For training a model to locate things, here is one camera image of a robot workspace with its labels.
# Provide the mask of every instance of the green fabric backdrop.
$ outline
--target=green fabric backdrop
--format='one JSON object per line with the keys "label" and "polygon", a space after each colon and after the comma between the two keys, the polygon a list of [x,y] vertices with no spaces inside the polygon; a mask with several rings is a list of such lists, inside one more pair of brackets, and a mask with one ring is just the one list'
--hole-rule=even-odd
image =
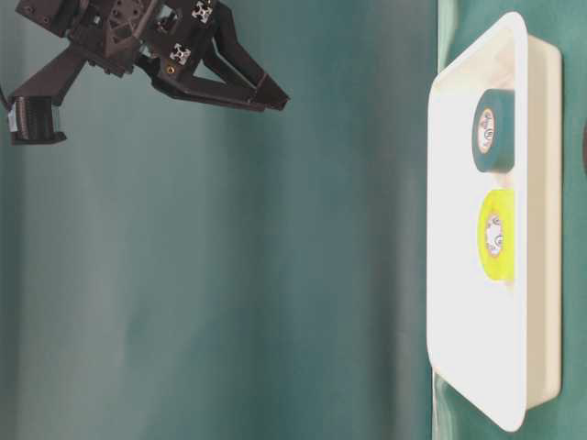
{"label": "green fabric backdrop", "polygon": [[558,399],[528,413],[516,434],[507,434],[438,379],[437,435],[442,440],[583,439],[587,436],[587,176],[581,158],[587,117],[587,3],[582,0],[440,0],[439,49],[451,62],[504,13],[518,11],[528,31],[556,45],[564,64],[563,177],[563,386]]}
{"label": "green fabric backdrop", "polygon": [[[86,68],[67,143],[3,131],[3,438],[430,437],[436,1],[229,4],[283,114]],[[9,90],[64,45],[15,5]]]}

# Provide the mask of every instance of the white tray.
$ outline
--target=white tray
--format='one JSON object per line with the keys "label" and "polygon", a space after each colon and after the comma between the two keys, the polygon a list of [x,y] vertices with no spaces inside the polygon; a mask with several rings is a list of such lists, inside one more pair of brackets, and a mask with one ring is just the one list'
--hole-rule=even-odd
{"label": "white tray", "polygon": [[[434,371],[506,431],[560,390],[561,56],[509,13],[439,74],[428,107],[427,345]],[[486,89],[515,90],[515,165],[471,154]],[[489,280],[477,220],[515,190],[515,280]]]}

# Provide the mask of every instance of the cable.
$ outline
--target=cable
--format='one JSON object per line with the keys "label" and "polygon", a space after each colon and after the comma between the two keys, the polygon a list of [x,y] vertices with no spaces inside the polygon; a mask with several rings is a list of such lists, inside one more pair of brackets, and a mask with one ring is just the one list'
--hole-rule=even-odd
{"label": "cable", "polygon": [[2,91],[2,86],[0,86],[0,100],[2,101],[2,105],[4,106],[6,111],[10,112],[11,105],[8,103],[8,101],[6,100],[6,97],[4,96],[4,92]]}

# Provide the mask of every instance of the tape core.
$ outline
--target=tape core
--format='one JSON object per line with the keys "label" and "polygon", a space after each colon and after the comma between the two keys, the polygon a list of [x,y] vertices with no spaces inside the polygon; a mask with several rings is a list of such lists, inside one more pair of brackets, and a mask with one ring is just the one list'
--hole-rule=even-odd
{"label": "tape core", "polygon": [[482,154],[487,154],[493,145],[495,135],[495,116],[491,108],[485,108],[479,117],[477,126],[477,147]]}
{"label": "tape core", "polygon": [[502,219],[498,214],[491,214],[487,219],[485,226],[485,246],[489,251],[489,255],[494,258],[499,257],[504,248],[504,229],[502,227]]}

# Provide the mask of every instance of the roll of tape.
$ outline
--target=roll of tape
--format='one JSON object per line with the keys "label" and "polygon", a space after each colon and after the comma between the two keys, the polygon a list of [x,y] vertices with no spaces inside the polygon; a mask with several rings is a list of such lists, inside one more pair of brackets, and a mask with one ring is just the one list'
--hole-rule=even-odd
{"label": "roll of tape", "polygon": [[511,281],[515,276],[515,194],[494,190],[483,201],[477,225],[477,247],[487,276]]}
{"label": "roll of tape", "polygon": [[473,159],[481,172],[508,172],[514,167],[515,93],[489,89],[473,119]]}

